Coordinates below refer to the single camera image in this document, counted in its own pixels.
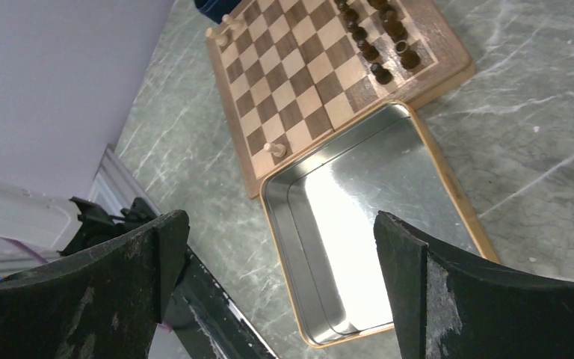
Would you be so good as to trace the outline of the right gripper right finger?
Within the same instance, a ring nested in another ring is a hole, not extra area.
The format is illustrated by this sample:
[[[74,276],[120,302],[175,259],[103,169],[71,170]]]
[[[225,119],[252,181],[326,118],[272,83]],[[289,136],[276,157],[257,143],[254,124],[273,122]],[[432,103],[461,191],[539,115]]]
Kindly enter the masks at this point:
[[[574,358],[574,281],[491,262],[388,212],[374,237],[403,358]]]

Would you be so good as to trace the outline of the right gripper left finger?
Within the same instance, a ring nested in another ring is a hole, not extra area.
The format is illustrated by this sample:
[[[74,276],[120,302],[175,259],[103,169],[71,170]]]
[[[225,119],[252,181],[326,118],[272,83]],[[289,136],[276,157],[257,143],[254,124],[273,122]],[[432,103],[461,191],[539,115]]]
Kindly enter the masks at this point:
[[[0,280],[0,358],[147,358],[162,322],[158,249],[184,215]]]

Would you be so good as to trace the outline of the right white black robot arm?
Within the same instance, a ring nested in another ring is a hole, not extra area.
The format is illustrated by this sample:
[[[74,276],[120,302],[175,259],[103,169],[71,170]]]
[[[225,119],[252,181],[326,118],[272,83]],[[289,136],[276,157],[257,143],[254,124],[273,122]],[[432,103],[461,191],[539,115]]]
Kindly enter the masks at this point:
[[[384,288],[382,313],[394,322],[403,358],[574,358],[574,282],[510,269],[463,251],[400,218],[362,213],[357,196],[328,173],[265,184],[270,220],[287,225],[277,237],[294,234],[304,248],[310,235],[329,238],[342,252],[344,238],[376,251],[375,279]],[[225,305],[223,293],[187,248],[189,217],[174,212],[132,221],[128,228],[95,203],[49,197],[0,182],[0,237],[64,250],[84,227],[103,235],[102,246],[80,247],[53,263],[45,279],[27,273],[21,283],[0,289],[0,333],[19,339],[0,346],[0,358],[73,358],[60,343],[58,325],[76,294],[104,298],[95,312],[113,316],[118,340],[88,347],[86,358],[133,358],[148,332],[164,318],[173,292],[188,299],[193,323],[207,330],[206,349],[226,358],[272,358]],[[192,277],[198,274],[198,283]]]

